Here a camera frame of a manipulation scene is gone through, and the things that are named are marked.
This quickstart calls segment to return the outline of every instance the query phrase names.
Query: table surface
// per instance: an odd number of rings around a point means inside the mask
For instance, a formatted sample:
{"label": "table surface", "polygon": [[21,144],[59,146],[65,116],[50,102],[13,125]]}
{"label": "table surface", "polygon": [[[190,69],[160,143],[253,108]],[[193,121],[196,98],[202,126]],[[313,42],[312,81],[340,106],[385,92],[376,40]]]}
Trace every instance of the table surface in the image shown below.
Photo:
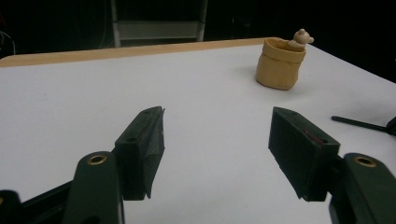
{"label": "table surface", "polygon": [[309,45],[290,91],[256,82],[262,39],[141,48],[157,51],[1,60],[0,189],[25,201],[71,180],[82,157],[112,150],[156,105],[166,149],[152,198],[124,202],[126,223],[331,223],[331,195],[298,200],[267,148],[274,106],[339,141],[340,156],[366,154],[396,173],[395,136],[330,119],[385,126],[396,115],[394,83]]}

